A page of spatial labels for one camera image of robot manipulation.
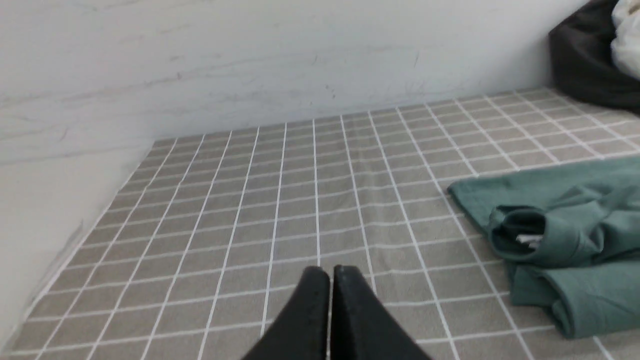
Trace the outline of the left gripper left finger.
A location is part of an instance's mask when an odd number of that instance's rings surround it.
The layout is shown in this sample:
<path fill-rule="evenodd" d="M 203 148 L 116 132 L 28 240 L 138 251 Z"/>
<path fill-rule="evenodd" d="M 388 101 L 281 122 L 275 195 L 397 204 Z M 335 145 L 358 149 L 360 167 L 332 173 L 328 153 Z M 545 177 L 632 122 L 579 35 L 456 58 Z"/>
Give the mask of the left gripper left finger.
<path fill-rule="evenodd" d="M 286 305 L 243 359 L 326 359 L 329 304 L 329 275 L 320 267 L 306 267 Z"/>

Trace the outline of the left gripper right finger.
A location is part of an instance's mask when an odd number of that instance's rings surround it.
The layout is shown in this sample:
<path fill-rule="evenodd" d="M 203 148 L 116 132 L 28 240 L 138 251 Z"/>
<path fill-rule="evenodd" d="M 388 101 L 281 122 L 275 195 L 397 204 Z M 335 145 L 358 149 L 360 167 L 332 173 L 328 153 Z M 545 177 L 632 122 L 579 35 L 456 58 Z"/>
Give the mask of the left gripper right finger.
<path fill-rule="evenodd" d="M 332 360 L 429 360 L 375 296 L 362 272 L 336 265 L 330 325 Z"/>

